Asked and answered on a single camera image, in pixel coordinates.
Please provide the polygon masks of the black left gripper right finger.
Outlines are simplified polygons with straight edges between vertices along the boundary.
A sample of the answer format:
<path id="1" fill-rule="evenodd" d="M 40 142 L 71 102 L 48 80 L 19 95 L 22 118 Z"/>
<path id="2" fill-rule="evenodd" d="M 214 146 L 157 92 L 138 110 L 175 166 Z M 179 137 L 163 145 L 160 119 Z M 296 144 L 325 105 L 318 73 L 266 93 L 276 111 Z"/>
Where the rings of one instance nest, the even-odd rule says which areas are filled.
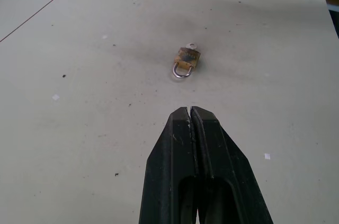
<path id="1" fill-rule="evenodd" d="M 216 116 L 191 107 L 201 189 L 201 223 L 272 223 L 251 165 Z"/>

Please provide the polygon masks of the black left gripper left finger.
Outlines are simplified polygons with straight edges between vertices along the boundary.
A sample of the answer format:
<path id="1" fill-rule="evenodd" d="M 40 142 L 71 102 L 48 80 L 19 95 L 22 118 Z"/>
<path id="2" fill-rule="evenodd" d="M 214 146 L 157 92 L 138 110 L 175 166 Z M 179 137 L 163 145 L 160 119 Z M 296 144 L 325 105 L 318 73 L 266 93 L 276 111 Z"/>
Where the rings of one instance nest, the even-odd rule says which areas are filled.
<path id="1" fill-rule="evenodd" d="M 169 115 L 146 163 L 139 223 L 195 223 L 198 163 L 186 107 Z"/>

